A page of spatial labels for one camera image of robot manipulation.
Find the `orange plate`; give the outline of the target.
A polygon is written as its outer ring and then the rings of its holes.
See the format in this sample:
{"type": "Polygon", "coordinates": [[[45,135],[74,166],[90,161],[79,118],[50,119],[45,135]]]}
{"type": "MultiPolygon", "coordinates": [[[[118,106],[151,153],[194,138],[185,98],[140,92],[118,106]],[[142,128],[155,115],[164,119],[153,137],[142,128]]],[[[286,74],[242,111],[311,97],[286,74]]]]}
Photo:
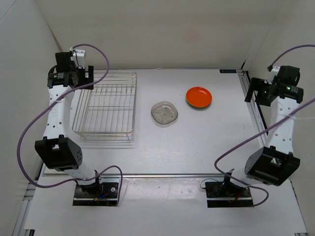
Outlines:
{"type": "Polygon", "coordinates": [[[190,88],[187,93],[186,93],[186,98],[187,97],[201,97],[201,98],[210,98],[213,100],[212,94],[205,88],[203,87],[192,87],[190,88]]]}

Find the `clear glass plate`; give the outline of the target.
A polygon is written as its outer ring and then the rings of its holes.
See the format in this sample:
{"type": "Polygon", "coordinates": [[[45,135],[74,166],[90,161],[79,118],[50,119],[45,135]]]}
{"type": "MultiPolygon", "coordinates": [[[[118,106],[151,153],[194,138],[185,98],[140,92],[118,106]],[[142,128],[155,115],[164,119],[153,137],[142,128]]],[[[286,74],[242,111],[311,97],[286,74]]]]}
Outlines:
{"type": "Polygon", "coordinates": [[[153,105],[150,114],[153,121],[161,127],[171,126],[179,116],[175,105],[168,101],[161,101],[153,105]]]}

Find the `green plate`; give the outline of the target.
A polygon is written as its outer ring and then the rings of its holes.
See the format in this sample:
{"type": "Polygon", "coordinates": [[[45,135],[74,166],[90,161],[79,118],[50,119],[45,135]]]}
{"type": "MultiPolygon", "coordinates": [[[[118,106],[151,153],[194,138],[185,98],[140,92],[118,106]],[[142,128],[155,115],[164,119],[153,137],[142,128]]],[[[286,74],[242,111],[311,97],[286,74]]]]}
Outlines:
{"type": "Polygon", "coordinates": [[[212,103],[212,99],[210,99],[208,97],[206,97],[206,98],[187,97],[186,101],[189,105],[191,105],[194,108],[198,108],[198,109],[207,108],[212,103]]]}

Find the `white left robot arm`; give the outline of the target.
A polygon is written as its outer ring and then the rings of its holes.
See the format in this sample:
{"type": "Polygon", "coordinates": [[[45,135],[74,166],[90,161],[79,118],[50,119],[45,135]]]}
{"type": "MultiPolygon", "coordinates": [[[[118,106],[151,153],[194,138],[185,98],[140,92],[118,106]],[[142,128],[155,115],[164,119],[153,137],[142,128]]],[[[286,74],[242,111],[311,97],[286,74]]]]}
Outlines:
{"type": "Polygon", "coordinates": [[[71,91],[94,80],[94,68],[86,66],[86,52],[72,49],[56,53],[56,66],[48,73],[47,87],[50,105],[43,138],[35,142],[35,150],[48,169],[64,172],[76,178],[93,197],[103,192],[103,184],[96,177],[97,171],[84,161],[82,150],[70,138],[70,108],[74,97],[71,91]]]}

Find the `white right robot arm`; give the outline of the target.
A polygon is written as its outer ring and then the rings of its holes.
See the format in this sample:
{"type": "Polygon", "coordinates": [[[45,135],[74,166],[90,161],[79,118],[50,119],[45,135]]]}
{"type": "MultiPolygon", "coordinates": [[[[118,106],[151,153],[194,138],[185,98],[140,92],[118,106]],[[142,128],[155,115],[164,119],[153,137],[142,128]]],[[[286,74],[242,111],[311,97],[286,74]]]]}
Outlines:
{"type": "Polygon", "coordinates": [[[270,72],[269,80],[251,79],[245,101],[250,102],[254,96],[257,104],[270,107],[271,125],[285,117],[288,119],[268,131],[264,147],[248,158],[244,168],[227,172],[221,184],[226,196],[231,197],[239,189],[254,184],[280,186],[300,166],[300,159],[293,154],[294,119],[291,115],[303,101],[304,90],[297,86],[300,69],[276,66],[270,72]]]}

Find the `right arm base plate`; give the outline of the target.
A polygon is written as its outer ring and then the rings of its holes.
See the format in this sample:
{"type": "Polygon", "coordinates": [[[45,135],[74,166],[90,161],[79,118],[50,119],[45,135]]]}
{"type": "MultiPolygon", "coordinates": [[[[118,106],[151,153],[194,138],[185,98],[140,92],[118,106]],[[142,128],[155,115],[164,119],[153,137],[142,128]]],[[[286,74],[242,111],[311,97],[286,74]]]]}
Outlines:
{"type": "Polygon", "coordinates": [[[206,182],[205,190],[208,208],[253,207],[248,188],[227,190],[223,182],[206,182]]]}

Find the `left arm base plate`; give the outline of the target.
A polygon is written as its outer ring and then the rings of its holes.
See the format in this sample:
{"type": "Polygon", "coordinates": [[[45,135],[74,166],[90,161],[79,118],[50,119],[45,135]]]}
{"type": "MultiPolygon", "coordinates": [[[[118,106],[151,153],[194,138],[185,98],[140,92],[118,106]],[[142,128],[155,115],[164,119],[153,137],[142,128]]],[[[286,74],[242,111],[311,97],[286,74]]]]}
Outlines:
{"type": "Polygon", "coordinates": [[[73,206],[116,207],[118,205],[120,184],[104,182],[98,185],[76,185],[73,206]]]}

